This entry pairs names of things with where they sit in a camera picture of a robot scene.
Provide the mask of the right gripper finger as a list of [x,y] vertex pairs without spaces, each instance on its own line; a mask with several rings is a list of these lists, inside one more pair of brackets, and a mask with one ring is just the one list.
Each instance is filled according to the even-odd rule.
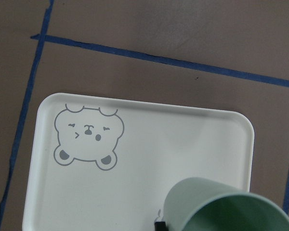
[[166,222],[157,221],[154,223],[155,231],[166,231]]

